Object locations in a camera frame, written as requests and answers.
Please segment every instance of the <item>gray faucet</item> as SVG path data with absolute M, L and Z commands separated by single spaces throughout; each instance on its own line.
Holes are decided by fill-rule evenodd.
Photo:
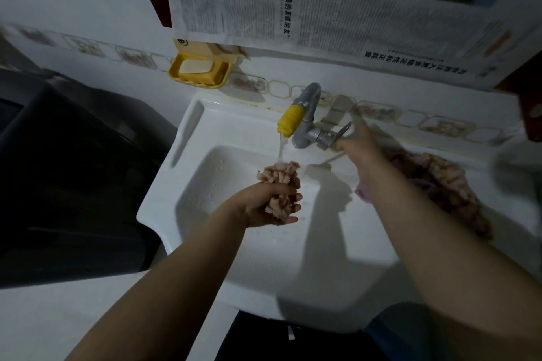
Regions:
M 305 108 L 305 116 L 301 125 L 295 130 L 292 136 L 292 144 L 298 149 L 304 149 L 309 144 L 315 142 L 322 150 L 327 150 L 340 136 L 342 136 L 352 125 L 349 122 L 338 133 L 324 130 L 321 127 L 314 125 L 314 112 L 320 102 L 320 94 L 322 88 L 318 83 L 311 83 L 301 93 L 301 96 L 296 98 L 293 104 L 303 106 Z

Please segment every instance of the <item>running water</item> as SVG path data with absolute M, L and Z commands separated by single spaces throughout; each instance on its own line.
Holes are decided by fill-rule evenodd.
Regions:
M 282 163 L 282 153 L 284 152 L 284 146 L 286 146 L 286 143 L 288 143 L 288 137 L 284 137 L 284 135 L 280 134 L 280 147 L 279 147 L 279 159 L 278 162 Z

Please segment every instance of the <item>faucet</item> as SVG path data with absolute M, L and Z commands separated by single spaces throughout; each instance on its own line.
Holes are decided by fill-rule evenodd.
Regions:
M 277 124 L 277 131 L 285 137 L 292 137 L 292 144 L 297 149 L 304 149 L 311 143 L 322 150 L 327 150 L 352 125 L 349 122 L 338 133 L 324 130 L 314 125 L 314 113 L 320 102 L 322 88 L 318 83 L 311 83 L 284 112 Z

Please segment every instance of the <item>newspaper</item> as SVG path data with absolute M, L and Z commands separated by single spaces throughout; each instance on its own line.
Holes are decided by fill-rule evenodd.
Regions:
M 491 89 L 542 50 L 540 0 L 169 0 L 178 39 Z

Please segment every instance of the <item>forearm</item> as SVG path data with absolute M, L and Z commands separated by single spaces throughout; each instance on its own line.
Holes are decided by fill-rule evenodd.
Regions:
M 541 336 L 541 287 L 525 270 L 456 223 L 387 161 L 365 171 L 383 226 L 430 308 L 501 337 Z
M 184 359 L 243 240 L 220 206 L 94 325 L 68 360 Z

